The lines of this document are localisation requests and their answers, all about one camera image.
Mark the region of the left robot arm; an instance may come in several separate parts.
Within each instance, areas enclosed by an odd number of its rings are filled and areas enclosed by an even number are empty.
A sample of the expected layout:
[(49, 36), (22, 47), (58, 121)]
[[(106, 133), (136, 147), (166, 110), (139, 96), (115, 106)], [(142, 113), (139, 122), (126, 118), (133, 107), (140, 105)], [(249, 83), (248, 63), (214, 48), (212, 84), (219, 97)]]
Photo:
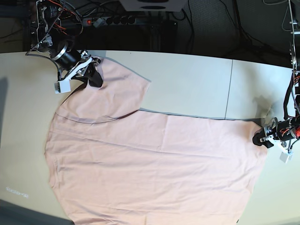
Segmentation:
[(289, 0), (286, 10), (290, 16), (292, 35), (290, 43), (292, 74), (283, 102), (284, 120), (272, 118), (252, 138), (256, 146), (271, 148), (279, 144), (287, 153), (291, 153), (294, 144), (300, 140), (300, 11), (296, 9), (299, 6), (298, 0)]

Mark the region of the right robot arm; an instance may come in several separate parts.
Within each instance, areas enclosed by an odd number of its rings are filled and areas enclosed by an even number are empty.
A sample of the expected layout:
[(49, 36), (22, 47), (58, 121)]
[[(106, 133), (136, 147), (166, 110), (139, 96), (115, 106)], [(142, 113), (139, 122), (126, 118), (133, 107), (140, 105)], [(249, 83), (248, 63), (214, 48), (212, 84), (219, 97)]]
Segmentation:
[(103, 79), (97, 66), (101, 60), (75, 48), (75, 38), (84, 28), (80, 16), (67, 8), (64, 0), (37, 0), (34, 9), (32, 44), (25, 55), (44, 58), (55, 65), (56, 93), (69, 92), (71, 80), (100, 88)]

